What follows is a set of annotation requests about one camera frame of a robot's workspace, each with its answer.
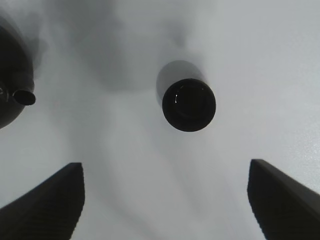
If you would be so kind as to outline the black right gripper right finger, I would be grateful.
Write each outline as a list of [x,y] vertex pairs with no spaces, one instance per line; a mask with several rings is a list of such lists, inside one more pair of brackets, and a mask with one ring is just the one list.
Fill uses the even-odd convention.
[[251,160],[247,196],[267,240],[320,238],[320,195],[267,161]]

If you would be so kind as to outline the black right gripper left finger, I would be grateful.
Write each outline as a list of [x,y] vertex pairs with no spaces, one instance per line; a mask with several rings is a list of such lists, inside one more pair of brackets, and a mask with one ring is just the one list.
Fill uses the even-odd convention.
[[69,240],[84,204],[83,166],[72,162],[0,209],[0,238]]

